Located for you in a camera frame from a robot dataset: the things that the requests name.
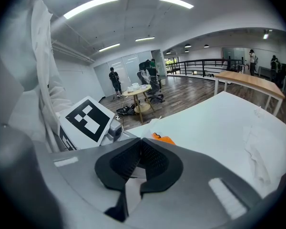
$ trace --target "orange object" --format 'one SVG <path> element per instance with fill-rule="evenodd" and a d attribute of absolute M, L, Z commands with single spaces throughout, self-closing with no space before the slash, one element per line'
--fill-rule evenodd
<path fill-rule="evenodd" d="M 153 138 L 155 140 L 158 140 L 158 141 L 161 141 L 161 142 L 166 142 L 166 143 L 170 143 L 170 144 L 173 144 L 173 145 L 176 145 L 171 138 L 169 138 L 168 136 L 164 136 L 164 137 L 161 137 L 160 135 L 158 135 L 156 132 L 153 133 Z"/>

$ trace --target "fluorescent light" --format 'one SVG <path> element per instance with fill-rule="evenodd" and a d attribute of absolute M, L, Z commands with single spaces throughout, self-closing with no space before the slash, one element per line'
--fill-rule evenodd
<path fill-rule="evenodd" d="M 83 12 L 87 9 L 90 9 L 92 7 L 104 4 L 104 3 L 108 3 L 108 2 L 113 2 L 113 1 L 117 1 L 117 0 L 92 0 L 90 2 L 87 2 L 85 4 L 82 4 L 81 6 L 78 6 L 77 8 L 67 12 L 66 14 L 64 14 L 64 17 L 66 19 L 69 19 L 71 17 L 73 17 L 74 15 Z"/>
<path fill-rule="evenodd" d="M 135 41 L 138 42 L 138 41 L 144 41 L 144 40 L 150 40 L 150 39 L 154 39 L 154 37 L 141 38 L 141 39 L 137 39 Z"/>
<path fill-rule="evenodd" d="M 177 4 L 177 5 L 186 7 L 188 9 L 191 9 L 192 7 L 194 7 L 193 5 L 191 5 L 187 2 L 183 2 L 181 0 L 160 0 L 160 1 L 171 2 L 171 3 Z"/>
<path fill-rule="evenodd" d="M 118 62 L 118 63 L 120 63 L 120 62 Z M 114 64 L 112 64 L 112 65 L 115 65 L 115 64 L 118 64 L 118 63 L 114 63 Z"/>
<path fill-rule="evenodd" d="M 106 48 L 102 48 L 102 49 L 99 49 L 99 52 L 102 52 L 104 50 L 107 50 L 107 49 L 110 49 L 110 48 L 114 48 L 114 47 L 117 47 L 117 46 L 120 46 L 120 44 L 115 44 L 115 45 L 112 45 L 112 46 L 109 46 L 109 47 L 106 47 Z"/>

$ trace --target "wooden tabletop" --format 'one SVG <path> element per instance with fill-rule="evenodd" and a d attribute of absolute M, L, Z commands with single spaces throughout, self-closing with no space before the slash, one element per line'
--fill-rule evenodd
<path fill-rule="evenodd" d="M 133 95 L 137 95 L 137 94 L 142 94 L 145 93 L 146 91 L 150 90 L 152 86 L 150 85 L 146 85 L 146 88 L 140 88 L 137 91 L 133 91 L 131 93 L 128 93 L 127 91 L 123 92 L 123 96 L 133 96 Z"/>
<path fill-rule="evenodd" d="M 265 92 L 269 92 L 270 94 L 273 94 L 279 98 L 284 99 L 285 96 L 281 92 L 281 90 L 277 87 L 276 84 L 273 82 L 251 76 L 248 74 L 241 74 L 237 72 L 232 72 L 232 71 L 223 71 L 217 75 L 215 75 L 216 78 L 218 79 L 223 79 L 227 81 L 235 81 L 247 85 L 251 85 L 253 87 L 259 88 Z"/>

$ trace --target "ceiling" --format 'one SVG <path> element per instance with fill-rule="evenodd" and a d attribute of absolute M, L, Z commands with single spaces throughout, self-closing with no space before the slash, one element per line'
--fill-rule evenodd
<path fill-rule="evenodd" d="M 177 31 L 229 13 L 231 6 L 245 8 L 252 4 L 252 0 L 183 0 L 194 5 L 188 10 L 159 0 L 119 0 L 66 20 L 65 13 L 91 0 L 43 1 L 53 13 L 52 39 L 93 59 L 101 56 L 98 50 L 103 47 L 116 43 L 131 46 L 135 39 L 148 36 L 160 42 Z"/>

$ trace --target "round wooden table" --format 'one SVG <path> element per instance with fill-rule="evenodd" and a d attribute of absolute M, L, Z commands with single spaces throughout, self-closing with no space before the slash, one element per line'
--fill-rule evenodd
<path fill-rule="evenodd" d="M 140 108 L 140 104 L 139 104 L 139 99 L 138 99 L 138 94 L 143 94 L 146 98 L 146 101 L 148 102 L 148 104 L 150 105 L 150 107 L 153 109 L 153 106 L 151 104 L 151 102 L 149 101 L 148 97 L 146 96 L 145 92 L 147 92 L 148 90 L 150 90 L 152 88 L 152 86 L 147 85 L 146 88 L 141 88 L 139 90 L 133 91 L 133 92 L 123 92 L 123 96 L 133 96 L 133 101 L 134 101 L 134 106 L 137 104 L 137 106 L 135 107 L 135 111 L 139 112 L 140 114 L 140 119 L 141 119 L 141 124 L 143 124 L 143 119 L 142 119 L 142 111 Z"/>

